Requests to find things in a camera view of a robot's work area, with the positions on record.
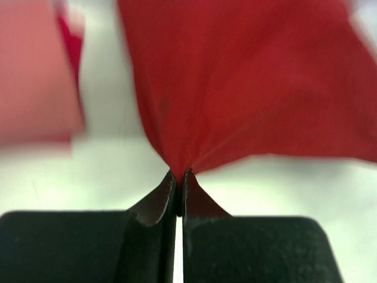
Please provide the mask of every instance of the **blurred red object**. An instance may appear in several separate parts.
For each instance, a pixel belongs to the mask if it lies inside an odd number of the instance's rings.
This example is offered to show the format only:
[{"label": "blurred red object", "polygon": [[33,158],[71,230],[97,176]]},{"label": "blurred red object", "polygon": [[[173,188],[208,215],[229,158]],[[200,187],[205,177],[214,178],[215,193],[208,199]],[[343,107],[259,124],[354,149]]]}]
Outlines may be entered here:
[{"label": "blurred red object", "polygon": [[63,12],[48,0],[0,4],[2,146],[69,143],[84,129],[78,93],[82,34],[70,33]]},{"label": "blurred red object", "polygon": [[377,161],[377,67],[339,0],[118,0],[146,135],[180,180],[251,154]]}]

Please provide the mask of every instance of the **red fabric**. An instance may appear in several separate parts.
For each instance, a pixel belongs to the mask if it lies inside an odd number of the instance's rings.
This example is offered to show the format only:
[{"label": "red fabric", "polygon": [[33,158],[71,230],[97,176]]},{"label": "red fabric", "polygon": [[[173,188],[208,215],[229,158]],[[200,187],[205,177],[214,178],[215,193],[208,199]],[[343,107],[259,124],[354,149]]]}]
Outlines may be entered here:
[{"label": "red fabric", "polygon": [[178,180],[251,154],[377,161],[377,67],[338,0],[118,0],[146,135]]}]

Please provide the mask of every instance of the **white background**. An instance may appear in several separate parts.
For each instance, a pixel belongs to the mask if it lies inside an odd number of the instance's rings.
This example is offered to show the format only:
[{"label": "white background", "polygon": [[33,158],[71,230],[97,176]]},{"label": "white background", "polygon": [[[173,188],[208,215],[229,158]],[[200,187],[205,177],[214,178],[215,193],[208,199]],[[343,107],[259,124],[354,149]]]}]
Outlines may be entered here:
[{"label": "white background", "polygon": [[[0,152],[0,215],[10,210],[126,209],[168,167],[145,139],[132,70],[110,0],[72,0],[85,14],[80,85],[88,134],[70,155],[54,148]],[[354,18],[377,42],[377,1]],[[377,166],[352,160],[247,159],[198,177],[235,215],[304,215],[327,232],[345,283],[377,282]],[[177,222],[174,282],[183,282]]]}]

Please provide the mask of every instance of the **white surface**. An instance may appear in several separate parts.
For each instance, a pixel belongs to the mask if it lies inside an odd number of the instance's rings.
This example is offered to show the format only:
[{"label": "white surface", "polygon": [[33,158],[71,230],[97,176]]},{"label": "white surface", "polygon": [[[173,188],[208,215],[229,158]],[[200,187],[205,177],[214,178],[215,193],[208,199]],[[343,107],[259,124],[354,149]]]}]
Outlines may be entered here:
[{"label": "white surface", "polygon": [[[168,170],[138,120],[132,70],[122,55],[113,4],[70,2],[86,16],[80,83],[88,136],[74,142],[70,156],[56,149],[0,152],[0,215],[20,209],[125,209]],[[375,7],[368,2],[355,17],[377,38]],[[313,217],[329,236],[345,283],[377,282],[377,166],[267,157],[198,179],[232,214]],[[179,220],[177,224],[176,283],[183,282]]]}]

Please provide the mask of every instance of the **pink fabric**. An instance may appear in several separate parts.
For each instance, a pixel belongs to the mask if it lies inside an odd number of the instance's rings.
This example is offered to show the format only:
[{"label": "pink fabric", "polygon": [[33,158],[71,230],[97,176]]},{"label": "pink fabric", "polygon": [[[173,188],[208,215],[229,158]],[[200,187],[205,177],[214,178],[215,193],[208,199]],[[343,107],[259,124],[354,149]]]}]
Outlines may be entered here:
[{"label": "pink fabric", "polygon": [[0,4],[0,144],[83,131],[78,56],[68,56],[49,0]]}]

